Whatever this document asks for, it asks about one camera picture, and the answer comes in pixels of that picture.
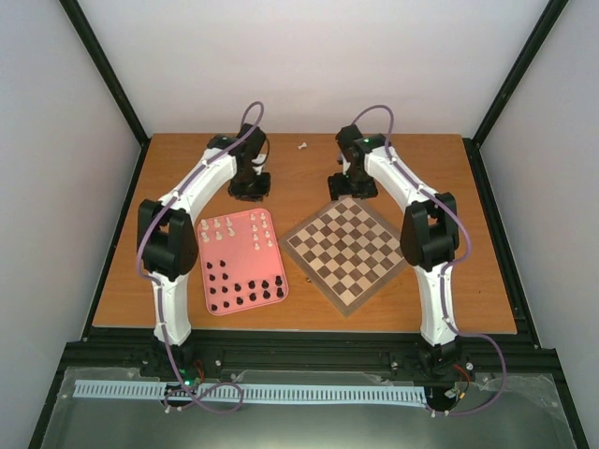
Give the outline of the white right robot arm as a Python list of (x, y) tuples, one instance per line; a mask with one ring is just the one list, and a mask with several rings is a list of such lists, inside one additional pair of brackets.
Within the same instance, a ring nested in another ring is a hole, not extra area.
[(337, 133), (343, 170), (328, 177), (329, 195), (373, 198), (382, 186), (403, 214), (400, 249), (416, 273), (420, 334), (442, 346), (457, 334), (451, 292), (452, 264), (460, 246), (457, 202), (430, 188), (406, 165), (382, 134), (364, 136), (354, 124)]

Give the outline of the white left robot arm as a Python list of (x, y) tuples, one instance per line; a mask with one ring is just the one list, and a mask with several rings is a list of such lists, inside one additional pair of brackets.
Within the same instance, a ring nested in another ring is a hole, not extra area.
[(224, 184), (235, 199), (263, 200), (270, 192), (270, 173), (264, 170), (269, 155), (270, 142), (260, 130), (246, 138), (219, 134), (171, 191), (139, 205), (135, 266), (152, 283), (153, 334), (167, 346), (161, 363), (174, 376), (195, 365), (194, 352), (183, 345), (191, 334), (187, 284), (198, 256), (195, 221)]

